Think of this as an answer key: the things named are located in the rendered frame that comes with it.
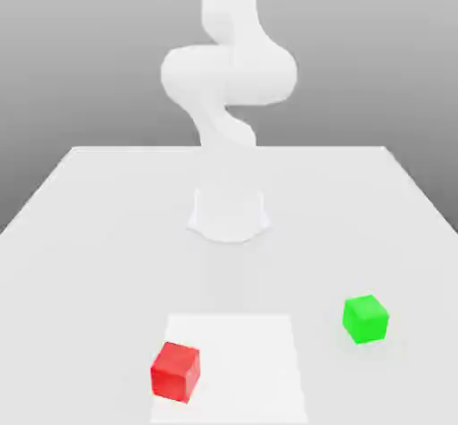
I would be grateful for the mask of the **small red cube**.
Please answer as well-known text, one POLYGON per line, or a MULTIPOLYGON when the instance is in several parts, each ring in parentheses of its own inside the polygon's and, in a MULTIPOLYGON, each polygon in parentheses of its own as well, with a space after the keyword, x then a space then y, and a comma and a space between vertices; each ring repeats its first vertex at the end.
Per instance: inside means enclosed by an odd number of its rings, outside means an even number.
POLYGON ((200 351, 165 342, 150 368, 155 396, 187 404, 200 378, 200 351))

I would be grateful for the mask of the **small green cube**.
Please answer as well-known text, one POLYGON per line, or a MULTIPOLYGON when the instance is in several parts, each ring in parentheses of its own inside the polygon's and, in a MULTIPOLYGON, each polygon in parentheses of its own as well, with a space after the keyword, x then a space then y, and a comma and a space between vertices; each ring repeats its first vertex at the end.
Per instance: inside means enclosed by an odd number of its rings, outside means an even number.
POLYGON ((355 344, 383 340, 388 321, 388 311, 372 294, 344 302, 342 324, 355 344))

